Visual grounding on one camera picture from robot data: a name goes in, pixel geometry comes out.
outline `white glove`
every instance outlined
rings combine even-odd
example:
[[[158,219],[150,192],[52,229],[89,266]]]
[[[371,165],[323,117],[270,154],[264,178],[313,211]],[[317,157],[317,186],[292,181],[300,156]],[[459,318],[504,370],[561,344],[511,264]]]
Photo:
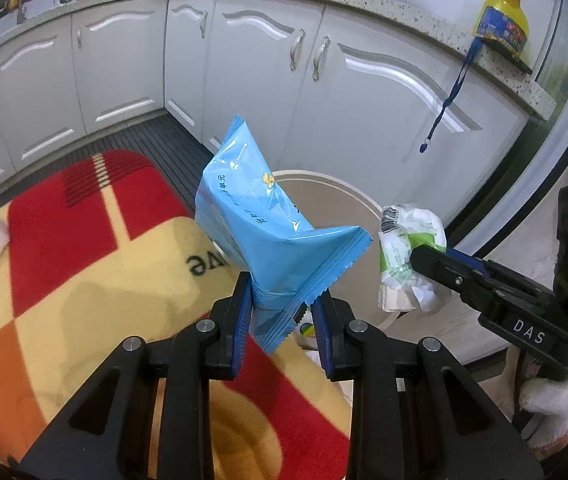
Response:
[[[482,387],[502,413],[512,420],[515,372],[520,350],[510,346],[502,374]],[[520,391],[520,408],[529,413],[544,415],[540,425],[528,439],[528,446],[538,460],[564,449],[568,444],[568,380],[526,378]]]

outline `blue lanyard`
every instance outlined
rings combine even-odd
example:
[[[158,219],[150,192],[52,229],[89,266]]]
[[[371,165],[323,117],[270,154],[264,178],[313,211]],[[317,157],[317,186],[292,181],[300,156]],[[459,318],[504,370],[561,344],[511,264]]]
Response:
[[[473,40],[473,43],[471,43],[471,47],[468,49],[468,53],[466,54],[466,58],[464,59],[464,64],[462,65],[462,69],[459,71],[458,78],[456,79],[455,84],[453,85],[453,88],[450,91],[450,94],[446,99],[444,99],[444,102],[442,103],[442,110],[440,111],[440,114],[435,118],[433,126],[430,128],[428,137],[424,139],[424,143],[420,146],[420,153],[424,153],[426,151],[426,148],[429,147],[430,140],[433,137],[433,132],[435,131],[435,128],[438,126],[438,124],[440,124],[440,121],[442,120],[442,117],[444,116],[444,112],[446,111],[446,109],[453,104],[453,99],[455,99],[458,96],[459,91],[462,88],[462,85],[464,84],[464,78],[466,77],[466,72],[468,72],[469,67],[473,64],[473,60],[475,59],[475,56],[477,56],[477,54],[480,52],[482,45],[483,43],[482,40],[480,40],[480,38],[475,38]]]

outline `speckled stone countertop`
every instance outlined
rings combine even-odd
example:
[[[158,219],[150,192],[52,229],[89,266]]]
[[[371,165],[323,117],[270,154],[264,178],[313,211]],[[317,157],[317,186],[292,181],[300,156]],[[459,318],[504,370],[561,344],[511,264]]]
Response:
[[[81,0],[65,6],[59,6],[35,16],[25,23],[12,28],[0,37],[0,45],[15,36],[31,30],[42,23],[49,22],[60,16],[77,12],[109,2],[120,0]],[[382,18],[391,24],[399,25],[425,40],[444,48],[448,53],[463,59],[468,51],[473,37],[464,30],[436,18],[432,14],[417,7],[410,6],[397,0],[316,0],[337,4],[349,9],[356,9],[367,14]],[[499,86],[528,113],[547,120],[555,109],[554,99],[538,85],[531,77],[504,59],[498,53],[484,47],[475,58],[475,68],[489,81]]]

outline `barcode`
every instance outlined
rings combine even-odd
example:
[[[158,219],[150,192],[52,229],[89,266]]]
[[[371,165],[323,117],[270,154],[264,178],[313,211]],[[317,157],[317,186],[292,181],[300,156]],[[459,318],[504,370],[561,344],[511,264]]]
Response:
[[[397,209],[392,207],[387,207],[382,211],[382,222],[380,224],[380,230],[383,233],[389,233],[398,228],[397,225]]]

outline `black lettering on blanket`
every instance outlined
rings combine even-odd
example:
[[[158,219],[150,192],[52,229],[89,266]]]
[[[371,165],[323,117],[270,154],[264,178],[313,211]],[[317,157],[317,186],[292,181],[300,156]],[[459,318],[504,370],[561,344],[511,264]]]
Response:
[[[228,263],[224,261],[224,258],[217,253],[212,251],[206,252],[206,259],[201,256],[194,254],[186,259],[187,265],[190,265],[190,273],[193,276],[203,276],[207,270],[217,269],[218,267],[227,266]]]

